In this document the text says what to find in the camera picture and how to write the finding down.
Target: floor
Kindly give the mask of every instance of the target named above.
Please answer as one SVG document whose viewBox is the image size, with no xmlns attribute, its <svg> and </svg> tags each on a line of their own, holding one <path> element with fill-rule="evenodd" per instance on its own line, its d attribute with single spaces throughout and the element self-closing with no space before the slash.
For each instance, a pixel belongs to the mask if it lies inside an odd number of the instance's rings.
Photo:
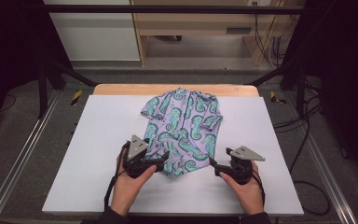
<svg viewBox="0 0 358 224">
<path fill-rule="evenodd" d="M 229 83 L 244 84 L 262 77 L 273 69 L 272 65 L 263 62 L 253 66 L 249 52 L 240 37 L 216 36 L 184 36 L 176 41 L 173 36 L 156 36 L 149 42 L 149 51 L 145 66 L 136 63 L 79 63 L 74 62 L 76 71 L 96 82 L 103 83 Z M 0 223 L 78 223 L 83 217 L 55 217 L 43 214 L 41 207 L 46 200 L 48 188 L 65 155 L 68 143 L 76 129 L 82 109 L 87 102 L 87 95 L 92 88 L 78 83 L 65 76 L 68 82 L 64 91 L 48 89 L 49 97 L 57 98 L 57 104 L 51 111 L 43 132 L 34 137 L 37 142 L 33 146 L 19 173 L 13 175 L 13 164 L 24 153 L 27 139 L 37 124 L 38 119 L 38 88 L 36 82 L 13 89 L 7 95 L 7 101 L 0 112 L 0 188 L 6 180 L 13 177 L 13 186 L 7 188 L 8 195 L 0 203 Z M 294 91 L 281 91 L 275 77 L 258 87 L 264 97 L 273 124 L 278 124 L 296 116 L 291 102 L 296 97 Z M 309 81 L 318 85 L 317 77 L 309 77 Z M 71 105 L 75 91 L 82 90 L 76 105 Z M 271 100 L 271 92 L 276 99 Z M 315 93 L 306 92 L 309 99 Z M 312 102 L 310 108 L 318 107 Z M 283 156 L 290 167 L 304 139 L 306 130 L 302 122 L 276 129 L 277 138 Z M 330 192 L 331 186 L 325 184 L 323 172 L 315 163 L 313 152 L 319 151 L 337 181 L 339 192 L 344 201 L 337 201 L 330 195 L 331 209 L 323 216 L 305 212 L 303 217 L 280 217 L 279 223 L 358 223 L 358 164 L 356 161 L 344 159 L 340 144 L 329 125 L 328 119 L 318 111 L 310 118 L 309 142 L 305 144 L 292 178 L 308 181 L 324 192 Z M 300 201 L 311 212 L 323 213 L 327 208 L 327 200 L 322 193 L 302 183 L 296 184 Z M 342 204 L 347 203 L 350 211 L 339 211 Z M 352 214 L 354 219 L 345 222 L 342 214 Z M 181 218 L 172 220 L 160 218 L 133 218 L 133 223 L 200 223 L 199 219 Z M 212 223 L 235 223 L 235 220 L 216 218 Z"/>
</svg>

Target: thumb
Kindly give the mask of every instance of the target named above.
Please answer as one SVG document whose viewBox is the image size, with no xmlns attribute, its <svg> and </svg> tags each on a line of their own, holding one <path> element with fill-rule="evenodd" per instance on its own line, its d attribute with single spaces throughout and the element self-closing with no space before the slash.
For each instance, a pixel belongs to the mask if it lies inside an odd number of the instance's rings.
<svg viewBox="0 0 358 224">
<path fill-rule="evenodd" d="M 220 172 L 220 176 L 223 178 L 223 180 L 228 184 L 232 189 L 235 189 L 237 187 L 237 182 L 229 175 Z"/>
<path fill-rule="evenodd" d="M 152 175 L 155 173 L 156 170 L 157 170 L 157 165 L 152 165 L 149 168 L 147 168 L 147 170 L 145 170 L 143 174 L 138 176 L 137 179 L 141 180 L 143 185 L 148 179 L 150 179 L 150 177 L 152 177 Z"/>
</svg>

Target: white cabinet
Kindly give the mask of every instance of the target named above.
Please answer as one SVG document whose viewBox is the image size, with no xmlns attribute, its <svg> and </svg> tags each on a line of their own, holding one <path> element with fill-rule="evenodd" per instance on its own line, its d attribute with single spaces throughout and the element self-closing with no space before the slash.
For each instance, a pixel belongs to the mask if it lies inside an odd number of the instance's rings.
<svg viewBox="0 0 358 224">
<path fill-rule="evenodd" d="M 128 0 L 44 0 L 46 5 L 129 5 Z M 71 61 L 139 61 L 127 14 L 50 13 Z"/>
</svg>

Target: aluminum rail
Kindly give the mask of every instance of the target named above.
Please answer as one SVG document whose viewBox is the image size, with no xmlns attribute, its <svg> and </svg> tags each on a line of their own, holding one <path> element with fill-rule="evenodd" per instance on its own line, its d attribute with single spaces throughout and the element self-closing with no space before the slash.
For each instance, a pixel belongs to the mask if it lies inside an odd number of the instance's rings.
<svg viewBox="0 0 358 224">
<path fill-rule="evenodd" d="M 5 182 L 0 188 L 0 214 L 10 196 L 11 191 L 16 186 L 17 181 L 19 180 L 22 170 L 24 169 L 28 159 L 30 158 L 34 148 L 39 140 L 40 135 L 45 129 L 48 120 L 54 110 L 54 107 L 59 102 L 59 99 L 62 95 L 61 91 L 53 91 L 48 102 L 48 111 L 42 119 L 39 119 L 34 126 L 31 134 L 29 135 L 25 145 L 23 146 L 19 157 L 14 162 L 10 172 L 5 179 Z"/>
<path fill-rule="evenodd" d="M 189 14 L 265 14 L 303 15 L 323 12 L 303 7 L 227 7 L 227 6 L 128 6 L 128 5 L 23 5 L 24 10 L 50 13 L 189 13 Z"/>
<path fill-rule="evenodd" d="M 295 116 L 298 116 L 296 112 L 295 99 L 290 92 L 284 93 L 285 98 L 288 100 L 288 104 L 290 105 L 292 112 Z M 307 127 L 301 126 L 301 132 L 305 136 Z M 310 133 L 307 139 L 307 143 L 310 147 L 310 156 L 312 157 L 313 162 L 315 163 L 316 169 L 321 176 L 322 181 L 324 182 L 324 187 L 330 196 L 330 200 L 334 207 L 336 208 L 336 212 L 338 214 L 341 223 L 343 224 L 356 224 L 357 220 L 349 206 L 345 196 L 339 186 L 336 178 L 333 175 L 330 167 L 328 166 L 324 156 L 321 153 L 316 141 L 314 140 L 312 134 Z"/>
</svg>

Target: black sleeve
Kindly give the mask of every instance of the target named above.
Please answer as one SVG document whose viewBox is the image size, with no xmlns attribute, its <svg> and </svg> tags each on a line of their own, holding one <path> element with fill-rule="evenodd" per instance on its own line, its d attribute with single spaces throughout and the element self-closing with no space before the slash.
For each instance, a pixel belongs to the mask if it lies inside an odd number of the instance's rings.
<svg viewBox="0 0 358 224">
<path fill-rule="evenodd" d="M 81 224 L 127 224 L 130 220 L 110 208 L 106 208 L 98 220 L 83 220 Z"/>
<path fill-rule="evenodd" d="M 241 224 L 270 224 L 269 215 L 265 212 L 241 218 Z"/>
</svg>

